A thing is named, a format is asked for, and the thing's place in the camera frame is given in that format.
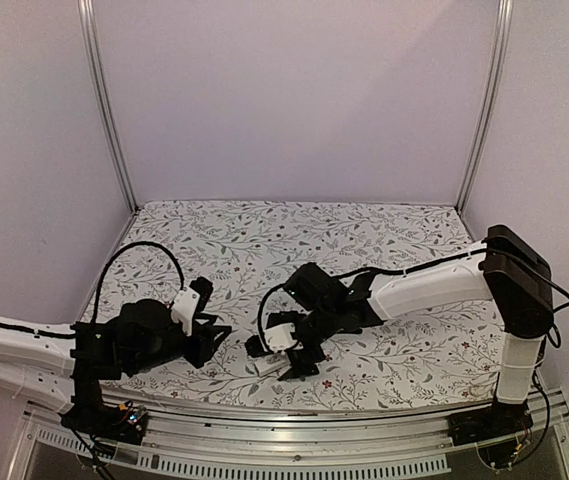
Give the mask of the white remote control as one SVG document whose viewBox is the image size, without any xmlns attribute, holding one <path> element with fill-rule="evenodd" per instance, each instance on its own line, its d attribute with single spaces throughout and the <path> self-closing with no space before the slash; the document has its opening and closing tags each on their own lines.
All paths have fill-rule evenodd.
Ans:
<svg viewBox="0 0 569 480">
<path fill-rule="evenodd" d="M 285 354 L 270 354 L 254 359 L 253 365 L 258 376 L 264 377 L 288 367 L 289 360 Z"/>
</svg>

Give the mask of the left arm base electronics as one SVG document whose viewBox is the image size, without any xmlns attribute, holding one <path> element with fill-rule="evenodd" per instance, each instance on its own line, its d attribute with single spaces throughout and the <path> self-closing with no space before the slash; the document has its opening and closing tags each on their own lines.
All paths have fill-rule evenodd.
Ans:
<svg viewBox="0 0 569 480">
<path fill-rule="evenodd" d="M 126 401 L 118 406 L 103 402 L 97 379 L 74 379 L 71 408 L 61 415 L 61 425 L 92 437 L 140 445 L 148 426 L 148 411 L 143 405 Z"/>
</svg>

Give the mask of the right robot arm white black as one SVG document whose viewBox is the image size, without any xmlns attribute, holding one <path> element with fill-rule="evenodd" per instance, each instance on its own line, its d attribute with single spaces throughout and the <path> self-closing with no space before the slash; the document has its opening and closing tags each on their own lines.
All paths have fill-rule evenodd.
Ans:
<svg viewBox="0 0 569 480">
<path fill-rule="evenodd" d="M 490 227 L 483 240 L 460 253 L 400 270 L 362 267 L 336 275 L 309 262 L 271 290 L 284 291 L 303 310 L 259 312 L 257 332 L 245 349 L 251 358 L 285 355 L 285 380 L 317 374 L 321 345 L 336 334 L 359 333 L 454 302 L 493 302 L 505 346 L 493 405 L 480 421 L 491 436 L 503 435 L 519 420 L 541 345 L 562 309 L 555 295 L 569 307 L 569 292 L 553 281 L 549 263 L 505 225 Z"/>
</svg>

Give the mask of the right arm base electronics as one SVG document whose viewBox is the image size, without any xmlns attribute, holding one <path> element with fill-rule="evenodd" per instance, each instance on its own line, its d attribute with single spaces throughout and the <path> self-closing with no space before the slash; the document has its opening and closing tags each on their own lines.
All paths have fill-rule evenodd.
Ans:
<svg viewBox="0 0 569 480">
<path fill-rule="evenodd" d="M 475 444 L 480 460 L 494 470 L 513 467 L 532 441 L 527 400 L 507 404 L 494 397 L 488 406 L 449 415 L 447 426 L 454 446 Z"/>
</svg>

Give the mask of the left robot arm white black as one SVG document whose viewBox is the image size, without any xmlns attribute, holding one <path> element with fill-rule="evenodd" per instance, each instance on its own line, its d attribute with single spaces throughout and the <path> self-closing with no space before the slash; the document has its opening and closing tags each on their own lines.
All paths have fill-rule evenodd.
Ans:
<svg viewBox="0 0 569 480">
<path fill-rule="evenodd" d="M 183 358 L 195 368 L 212 359 L 232 329 L 199 311 L 195 293 L 170 305 L 126 303 L 105 323 L 38 324 L 0 316 L 0 389 L 57 413 L 72 410 L 92 434 L 112 426 L 100 384 Z"/>
</svg>

